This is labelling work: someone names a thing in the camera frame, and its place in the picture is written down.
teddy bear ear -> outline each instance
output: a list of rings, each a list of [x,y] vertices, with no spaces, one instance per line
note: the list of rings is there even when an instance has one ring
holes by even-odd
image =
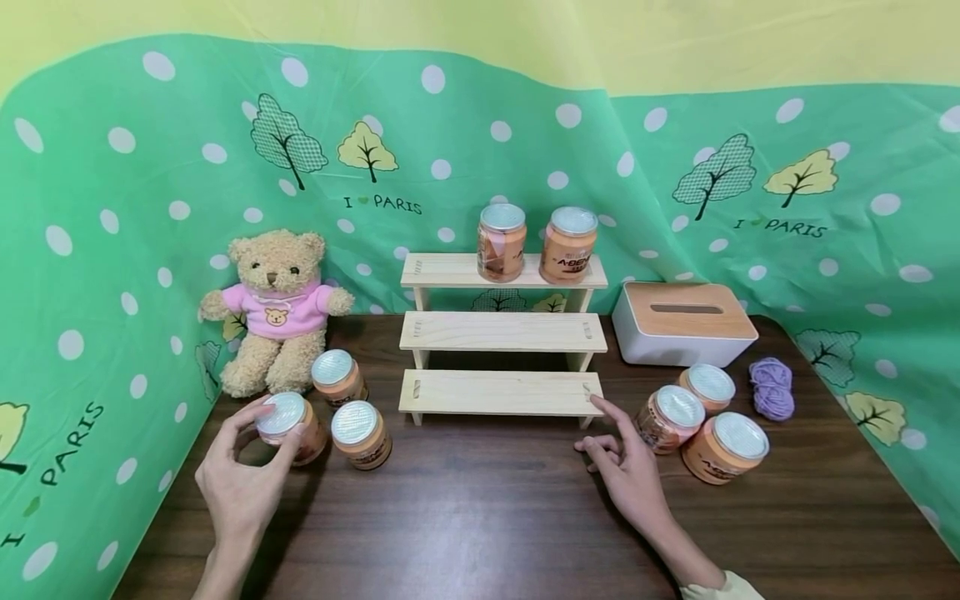
[[[320,235],[309,231],[300,235],[300,241],[302,244],[317,257],[317,262],[320,262],[320,259],[324,257],[324,250],[326,249],[326,242]]]

jar lid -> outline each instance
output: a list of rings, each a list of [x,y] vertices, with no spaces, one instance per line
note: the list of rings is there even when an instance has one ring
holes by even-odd
[[[736,392],[736,386],[727,372],[713,365],[693,365],[686,376],[698,394],[717,402],[729,402]]]
[[[306,400],[296,392],[282,392],[267,398],[264,405],[273,404],[274,412],[256,419],[256,430],[267,436],[286,433],[303,419]]]
[[[657,390],[657,408],[680,427],[699,427],[707,415],[700,398],[679,385],[665,385]]]
[[[597,229],[597,216],[580,206],[561,206],[550,215],[550,225],[570,235],[587,235]]]
[[[480,211],[480,223],[498,231],[510,231],[527,220],[523,209],[516,204],[490,204]]]
[[[341,406],[330,422],[330,434],[340,444],[360,444],[376,429],[376,409],[369,402],[354,400]]]
[[[770,451],[770,441],[752,419],[739,413],[721,413],[713,422],[717,442],[731,454],[748,461],[756,461]]]
[[[353,357],[346,350],[327,350],[313,361],[310,374],[320,385],[333,385],[350,374]]]

sleeve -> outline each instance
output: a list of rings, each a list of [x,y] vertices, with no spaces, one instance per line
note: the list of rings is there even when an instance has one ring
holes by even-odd
[[[230,309],[231,313],[240,314],[243,312],[243,298],[247,295],[247,291],[244,289],[243,283],[231,285],[229,288],[223,291],[223,295],[224,304],[227,305],[227,308]]]
[[[680,588],[684,600],[763,600],[757,591],[736,573],[724,571],[727,583],[722,589],[707,589],[700,586]]]

yellow wall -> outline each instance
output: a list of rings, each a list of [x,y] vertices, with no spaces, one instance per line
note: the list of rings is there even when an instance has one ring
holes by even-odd
[[[0,97],[43,66],[194,33],[464,54],[612,95],[960,84],[960,0],[9,0]]]

tissue box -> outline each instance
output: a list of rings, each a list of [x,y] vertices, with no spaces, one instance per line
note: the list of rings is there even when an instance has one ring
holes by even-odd
[[[726,367],[759,337],[730,288],[628,281],[613,310],[623,360],[634,365]]]

